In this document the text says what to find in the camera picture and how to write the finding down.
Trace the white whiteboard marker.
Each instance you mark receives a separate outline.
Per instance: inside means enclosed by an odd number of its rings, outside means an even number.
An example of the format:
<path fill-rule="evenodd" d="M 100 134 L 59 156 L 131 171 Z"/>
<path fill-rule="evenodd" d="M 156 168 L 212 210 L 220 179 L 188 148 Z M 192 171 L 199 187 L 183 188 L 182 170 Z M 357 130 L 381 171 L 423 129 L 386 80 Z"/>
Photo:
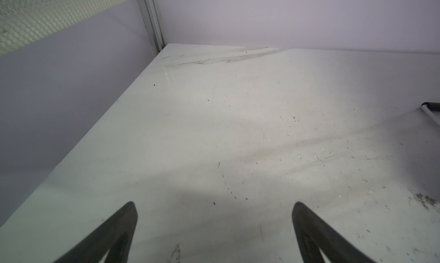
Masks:
<path fill-rule="evenodd" d="M 436 116 L 435 112 L 440 111 L 440 103 L 436 102 L 424 102 L 421 105 L 421 110 L 430 117 L 434 123 L 440 126 L 440 119 Z"/>

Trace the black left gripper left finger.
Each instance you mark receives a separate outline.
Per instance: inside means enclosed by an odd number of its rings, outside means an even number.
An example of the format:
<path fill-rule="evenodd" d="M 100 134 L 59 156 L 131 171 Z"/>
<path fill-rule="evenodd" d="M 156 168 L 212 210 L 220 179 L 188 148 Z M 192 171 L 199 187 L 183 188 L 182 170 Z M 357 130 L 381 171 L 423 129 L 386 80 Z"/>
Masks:
<path fill-rule="evenodd" d="M 130 201 L 85 239 L 56 260 L 57 263 L 126 263 L 138 221 Z"/>

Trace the white mesh wall shelf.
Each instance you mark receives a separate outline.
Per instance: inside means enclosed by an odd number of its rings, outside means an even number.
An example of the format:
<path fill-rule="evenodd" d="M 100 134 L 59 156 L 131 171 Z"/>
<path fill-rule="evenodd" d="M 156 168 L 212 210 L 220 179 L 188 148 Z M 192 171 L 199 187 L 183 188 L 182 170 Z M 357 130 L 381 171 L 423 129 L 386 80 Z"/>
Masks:
<path fill-rule="evenodd" d="M 1 0 L 1 56 L 128 0 Z"/>

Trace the aluminium frame post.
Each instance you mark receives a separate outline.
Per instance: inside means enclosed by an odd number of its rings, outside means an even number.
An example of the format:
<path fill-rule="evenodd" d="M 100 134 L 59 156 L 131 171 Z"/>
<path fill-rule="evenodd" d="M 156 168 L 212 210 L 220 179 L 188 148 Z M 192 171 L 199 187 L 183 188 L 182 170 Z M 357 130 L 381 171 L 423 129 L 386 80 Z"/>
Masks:
<path fill-rule="evenodd" d="M 156 57 L 167 45 L 161 23 L 161 15 L 157 0 L 137 0 L 140 13 L 147 31 L 152 54 Z"/>

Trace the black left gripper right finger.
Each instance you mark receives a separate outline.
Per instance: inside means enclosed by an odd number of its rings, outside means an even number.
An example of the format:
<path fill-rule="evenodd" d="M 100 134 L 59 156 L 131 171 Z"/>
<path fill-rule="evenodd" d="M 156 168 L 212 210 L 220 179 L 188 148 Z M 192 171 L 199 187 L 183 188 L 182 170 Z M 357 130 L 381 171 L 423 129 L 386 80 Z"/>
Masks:
<path fill-rule="evenodd" d="M 373 262 L 302 202 L 295 203 L 292 222 L 305 263 L 323 263 L 323 255 L 332 263 Z"/>

